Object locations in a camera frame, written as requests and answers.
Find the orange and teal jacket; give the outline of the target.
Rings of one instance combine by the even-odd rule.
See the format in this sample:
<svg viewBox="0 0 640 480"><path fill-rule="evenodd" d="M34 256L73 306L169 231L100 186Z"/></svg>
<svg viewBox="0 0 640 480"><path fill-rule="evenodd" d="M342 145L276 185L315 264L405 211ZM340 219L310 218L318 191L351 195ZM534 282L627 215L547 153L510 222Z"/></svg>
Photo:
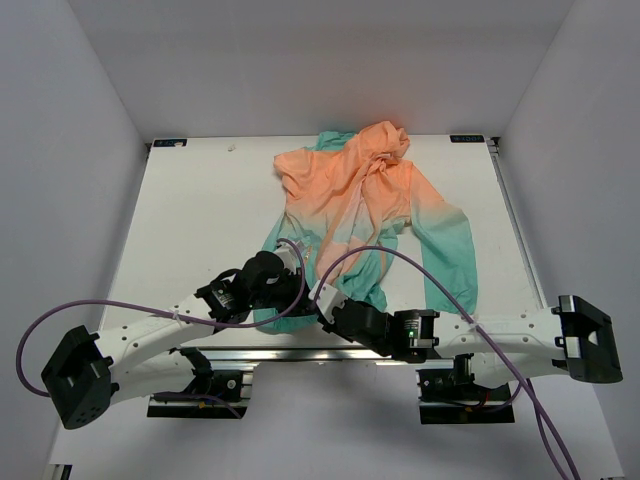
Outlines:
<svg viewBox="0 0 640 480"><path fill-rule="evenodd" d="M285 207L263 247L280 238L302 245L306 280L325 278L354 300L387 307L381 283L398 236L412 229L420 241L428 307L475 311L476 256L470 222L406 159L406 131L383 121L357 134L323 132L313 148L277 155L274 169Z"/></svg>

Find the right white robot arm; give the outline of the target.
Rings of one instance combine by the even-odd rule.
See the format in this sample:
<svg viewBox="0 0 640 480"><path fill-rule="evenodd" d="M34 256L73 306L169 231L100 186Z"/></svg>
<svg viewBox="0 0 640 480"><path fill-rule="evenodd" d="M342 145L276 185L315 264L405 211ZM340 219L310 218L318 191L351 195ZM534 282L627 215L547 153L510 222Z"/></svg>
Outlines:
<svg viewBox="0 0 640 480"><path fill-rule="evenodd" d="M562 295L558 306L533 313L472 321L431 309L389 314L333 289L316 305L325 331L381 357L453 361L444 383L466 399L511 380L503 357L525 377L565 374L591 384L623 378L611 317L579 296Z"/></svg>

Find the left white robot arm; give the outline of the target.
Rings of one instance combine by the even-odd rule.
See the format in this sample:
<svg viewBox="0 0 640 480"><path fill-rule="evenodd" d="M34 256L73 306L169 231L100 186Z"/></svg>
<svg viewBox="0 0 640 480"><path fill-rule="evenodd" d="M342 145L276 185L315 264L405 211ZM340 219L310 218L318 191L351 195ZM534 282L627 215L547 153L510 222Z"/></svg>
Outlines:
<svg viewBox="0 0 640 480"><path fill-rule="evenodd" d="M41 373L46 394L67 430L88 425L130 398L202 398L215 374L192 341L256 329L247 320L255 310L273 309L276 319L289 316L304 305L308 291L299 248L282 242L167 310L140 307L143 318L118 328L69 330Z"/></svg>

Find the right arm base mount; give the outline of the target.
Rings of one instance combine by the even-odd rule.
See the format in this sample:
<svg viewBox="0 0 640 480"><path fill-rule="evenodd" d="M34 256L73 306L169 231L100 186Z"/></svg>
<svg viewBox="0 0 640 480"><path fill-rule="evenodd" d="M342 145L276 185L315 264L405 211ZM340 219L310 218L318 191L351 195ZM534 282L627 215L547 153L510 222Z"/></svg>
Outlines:
<svg viewBox="0 0 640 480"><path fill-rule="evenodd" d="M484 387L475 383L470 354L459 355L450 366L416 370L422 425L512 424L520 388L508 383Z"/></svg>

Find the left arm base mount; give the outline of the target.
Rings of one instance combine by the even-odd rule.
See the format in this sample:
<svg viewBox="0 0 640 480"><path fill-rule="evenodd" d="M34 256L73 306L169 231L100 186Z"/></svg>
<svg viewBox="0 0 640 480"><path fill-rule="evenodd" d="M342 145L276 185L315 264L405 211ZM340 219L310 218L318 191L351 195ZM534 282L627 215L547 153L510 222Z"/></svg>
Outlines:
<svg viewBox="0 0 640 480"><path fill-rule="evenodd" d="M148 418L240 420L249 406L256 364L210 360L195 347L161 356L185 377L150 396Z"/></svg>

